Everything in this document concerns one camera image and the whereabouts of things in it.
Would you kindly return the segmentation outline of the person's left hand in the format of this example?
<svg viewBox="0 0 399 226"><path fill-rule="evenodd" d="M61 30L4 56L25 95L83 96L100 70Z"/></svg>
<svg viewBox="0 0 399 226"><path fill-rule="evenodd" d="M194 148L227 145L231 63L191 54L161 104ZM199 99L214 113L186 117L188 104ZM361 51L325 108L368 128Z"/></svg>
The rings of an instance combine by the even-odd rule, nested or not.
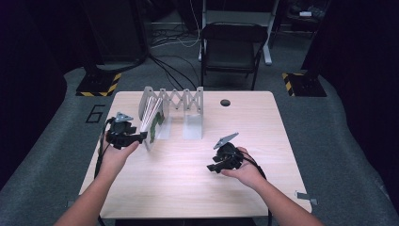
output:
<svg viewBox="0 0 399 226"><path fill-rule="evenodd" d="M135 141L128 147L125 147L121 150L114 147L108 148L104 152L104 158L100 168L99 176L115 178L122 170L128 157L137 149L138 146L139 142Z"/></svg>

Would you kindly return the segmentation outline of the dark curtain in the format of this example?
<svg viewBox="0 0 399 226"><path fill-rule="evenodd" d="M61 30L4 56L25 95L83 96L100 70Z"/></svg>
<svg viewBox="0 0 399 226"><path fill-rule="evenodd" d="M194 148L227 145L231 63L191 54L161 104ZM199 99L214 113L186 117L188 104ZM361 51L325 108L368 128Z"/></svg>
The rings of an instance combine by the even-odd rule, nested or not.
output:
<svg viewBox="0 0 399 226"><path fill-rule="evenodd" d="M347 125L399 208L399 0L331 0L303 63L342 100Z"/></svg>
<svg viewBox="0 0 399 226"><path fill-rule="evenodd" d="M62 104L86 29L79 0L0 0L0 189Z"/></svg>

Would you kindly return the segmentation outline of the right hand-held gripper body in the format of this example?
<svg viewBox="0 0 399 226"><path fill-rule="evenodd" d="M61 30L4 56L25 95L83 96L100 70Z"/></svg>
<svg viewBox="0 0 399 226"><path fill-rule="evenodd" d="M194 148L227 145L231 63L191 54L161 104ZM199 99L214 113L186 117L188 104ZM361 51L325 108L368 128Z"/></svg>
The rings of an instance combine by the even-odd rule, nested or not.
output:
<svg viewBox="0 0 399 226"><path fill-rule="evenodd" d="M244 156L239 150L231 143L231 140L238 135L238 132L222 137L215 145L216 156L224 160L215 164L226 164L232 169L239 169L243 162Z"/></svg>

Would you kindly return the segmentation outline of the black folding chair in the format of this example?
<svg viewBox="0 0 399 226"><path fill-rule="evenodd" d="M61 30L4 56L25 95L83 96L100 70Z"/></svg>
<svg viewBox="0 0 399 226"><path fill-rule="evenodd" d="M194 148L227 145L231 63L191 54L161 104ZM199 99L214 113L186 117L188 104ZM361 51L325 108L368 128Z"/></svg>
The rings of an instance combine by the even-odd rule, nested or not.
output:
<svg viewBox="0 0 399 226"><path fill-rule="evenodd" d="M208 72L253 75L254 90L267 28L259 24L215 22L200 32L200 84Z"/></svg>

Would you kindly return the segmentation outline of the caterpillar picture book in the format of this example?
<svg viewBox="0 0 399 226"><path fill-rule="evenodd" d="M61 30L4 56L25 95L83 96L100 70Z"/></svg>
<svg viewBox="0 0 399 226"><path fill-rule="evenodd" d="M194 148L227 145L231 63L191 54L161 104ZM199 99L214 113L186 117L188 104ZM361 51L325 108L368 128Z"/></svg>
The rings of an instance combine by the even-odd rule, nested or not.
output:
<svg viewBox="0 0 399 226"><path fill-rule="evenodd" d="M140 125L140 133L146 137L143 140L143 144L147 151L152 149L158 139L164 120L163 99L149 97L145 103Z"/></svg>

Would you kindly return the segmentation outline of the grey expandable metal book stand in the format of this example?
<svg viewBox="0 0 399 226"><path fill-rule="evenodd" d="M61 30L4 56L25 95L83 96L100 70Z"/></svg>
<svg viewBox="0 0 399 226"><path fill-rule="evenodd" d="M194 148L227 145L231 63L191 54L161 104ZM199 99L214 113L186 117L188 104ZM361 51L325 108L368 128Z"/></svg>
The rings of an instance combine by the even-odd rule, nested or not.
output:
<svg viewBox="0 0 399 226"><path fill-rule="evenodd" d="M140 121L149 97L162 98L164 103L165 120L159 139L168 139L169 137L173 122L173 119L169 116L169 111L172 109L183 113L183 139L202 139L203 87L198 87L195 91L160 89L158 92L152 87L145 87L138 108Z"/></svg>

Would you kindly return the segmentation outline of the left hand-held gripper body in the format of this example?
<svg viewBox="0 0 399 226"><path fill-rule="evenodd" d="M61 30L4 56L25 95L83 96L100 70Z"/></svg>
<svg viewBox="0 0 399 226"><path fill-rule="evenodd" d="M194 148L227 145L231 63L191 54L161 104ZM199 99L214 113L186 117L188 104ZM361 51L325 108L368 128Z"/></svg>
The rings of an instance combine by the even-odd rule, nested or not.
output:
<svg viewBox="0 0 399 226"><path fill-rule="evenodd" d="M136 127L131 124L132 119L133 117L121 112L109 119L110 127L107 131L106 141L119 150L132 144L133 134L136 132Z"/></svg>

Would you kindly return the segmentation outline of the white desk frame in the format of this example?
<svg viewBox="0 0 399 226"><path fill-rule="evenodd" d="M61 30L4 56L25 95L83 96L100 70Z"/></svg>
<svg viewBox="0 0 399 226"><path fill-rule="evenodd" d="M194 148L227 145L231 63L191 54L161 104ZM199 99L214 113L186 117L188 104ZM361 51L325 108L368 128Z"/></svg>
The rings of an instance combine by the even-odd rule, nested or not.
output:
<svg viewBox="0 0 399 226"><path fill-rule="evenodd" d="M269 40L271 38L272 28L276 19L279 0L269 0L272 2L272 8L268 9L266 12L210 10L207 7L208 1L209 0L202 0L202 27L205 27L207 24L211 23L224 22L258 24L267 29L268 38L263 47L263 59L266 66L271 66L272 57L270 54Z"/></svg>

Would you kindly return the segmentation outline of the person's right hand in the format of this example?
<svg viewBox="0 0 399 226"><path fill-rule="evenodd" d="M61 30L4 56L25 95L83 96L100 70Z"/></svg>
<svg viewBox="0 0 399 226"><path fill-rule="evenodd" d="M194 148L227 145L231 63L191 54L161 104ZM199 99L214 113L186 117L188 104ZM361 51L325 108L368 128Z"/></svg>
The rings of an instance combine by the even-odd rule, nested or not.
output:
<svg viewBox="0 0 399 226"><path fill-rule="evenodd" d="M243 163L239 169L223 169L221 173L225 176L239 180L243 185L256 189L266 182L259 172L258 166L248 151L238 147L239 152L244 156Z"/></svg>

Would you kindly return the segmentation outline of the black stand base striped edge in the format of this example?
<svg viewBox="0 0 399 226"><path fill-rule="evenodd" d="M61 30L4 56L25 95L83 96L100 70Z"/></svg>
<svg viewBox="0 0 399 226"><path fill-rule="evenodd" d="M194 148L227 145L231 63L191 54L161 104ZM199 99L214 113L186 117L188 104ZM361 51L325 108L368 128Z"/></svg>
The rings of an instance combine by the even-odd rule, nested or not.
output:
<svg viewBox="0 0 399 226"><path fill-rule="evenodd" d="M326 97L317 75L284 73L282 75L288 94L293 97Z"/></svg>
<svg viewBox="0 0 399 226"><path fill-rule="evenodd" d="M110 96L115 91L120 78L120 73L86 74L77 87L75 95L85 97Z"/></svg>

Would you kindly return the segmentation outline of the dark cabinet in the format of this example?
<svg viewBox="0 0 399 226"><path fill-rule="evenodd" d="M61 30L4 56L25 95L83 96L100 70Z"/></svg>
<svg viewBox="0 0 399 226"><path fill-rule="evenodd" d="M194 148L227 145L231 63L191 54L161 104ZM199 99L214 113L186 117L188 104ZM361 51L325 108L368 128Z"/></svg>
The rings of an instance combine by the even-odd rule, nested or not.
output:
<svg viewBox="0 0 399 226"><path fill-rule="evenodd" d="M148 54L139 0L82 0L103 62L138 62Z"/></svg>

